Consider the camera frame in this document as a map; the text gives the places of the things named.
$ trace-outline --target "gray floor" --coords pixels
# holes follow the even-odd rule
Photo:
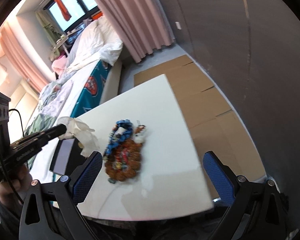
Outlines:
[[[119,94],[133,88],[133,76],[135,74],[185,54],[186,52],[175,44],[164,49],[155,50],[153,54],[146,56],[140,63],[133,62],[124,66],[121,73]]]

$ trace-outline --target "human hand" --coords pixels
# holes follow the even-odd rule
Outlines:
[[[19,194],[25,195],[32,181],[32,176],[25,164],[18,168],[17,177],[18,179],[11,180],[12,185]],[[0,202],[10,208],[14,206],[16,201],[18,200],[8,182],[0,182]]]

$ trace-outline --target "window frame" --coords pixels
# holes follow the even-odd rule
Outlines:
[[[72,23],[68,28],[66,28],[64,30],[65,33],[73,30],[75,27],[77,27],[80,23],[82,23],[83,20],[85,19],[92,19],[92,16],[94,14],[97,14],[98,12],[100,12],[100,9],[98,7],[98,5],[94,8],[92,8],[91,10],[88,10],[87,6],[84,4],[83,0],[77,0],[78,4],[80,5],[80,7],[82,8],[84,15],[82,17],[80,17],[79,19],[77,19],[74,23]],[[52,5],[55,4],[54,0],[50,0],[44,7],[43,10],[49,10],[51,8]]]

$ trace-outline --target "screw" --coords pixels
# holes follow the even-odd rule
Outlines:
[[[272,179],[268,180],[268,184],[273,187],[275,185],[274,181]]]
[[[67,175],[64,175],[60,178],[61,182],[66,182],[69,179],[69,177]]]
[[[35,186],[38,184],[38,180],[37,179],[34,179],[33,181],[31,181],[31,186]]]
[[[246,179],[246,177],[240,175],[240,176],[238,176],[238,181],[240,181],[240,182],[246,182],[247,179]]]

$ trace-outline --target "blue textured pad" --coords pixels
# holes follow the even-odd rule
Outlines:
[[[75,205],[82,203],[88,195],[92,184],[102,168],[102,155],[97,154],[73,186],[72,201]]]
[[[234,187],[210,153],[203,156],[203,167],[216,188],[221,201],[231,206],[234,202]]]

